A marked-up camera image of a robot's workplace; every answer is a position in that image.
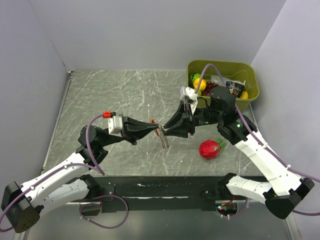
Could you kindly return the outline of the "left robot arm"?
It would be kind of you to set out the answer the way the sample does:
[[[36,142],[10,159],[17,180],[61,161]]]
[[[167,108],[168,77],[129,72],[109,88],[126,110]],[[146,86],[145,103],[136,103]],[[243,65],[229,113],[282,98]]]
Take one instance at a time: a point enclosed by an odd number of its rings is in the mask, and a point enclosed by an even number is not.
[[[98,182],[86,172],[104,175],[100,163],[108,155],[108,145],[137,141],[159,128],[156,123],[105,111],[94,117],[107,119],[108,127],[102,129],[90,121],[80,132],[80,147],[67,159],[22,184],[15,181],[5,187],[1,202],[1,218],[7,218],[11,229],[23,233],[34,226],[41,216],[75,200],[95,200],[99,195]]]

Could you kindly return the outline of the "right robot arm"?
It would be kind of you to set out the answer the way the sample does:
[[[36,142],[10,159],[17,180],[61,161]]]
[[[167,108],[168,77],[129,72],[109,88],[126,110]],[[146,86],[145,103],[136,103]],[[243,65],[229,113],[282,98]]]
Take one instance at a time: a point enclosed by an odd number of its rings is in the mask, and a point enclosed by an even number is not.
[[[220,181],[218,193],[223,199],[242,196],[265,204],[277,218],[286,219],[315,186],[310,177],[302,177],[282,164],[278,155],[263,141],[257,127],[236,106],[236,97],[227,87],[210,92],[210,105],[198,108],[194,89],[180,89],[180,104],[164,125],[165,136],[187,138],[198,126],[215,124],[217,131],[244,153],[266,178],[265,182],[228,173]]]

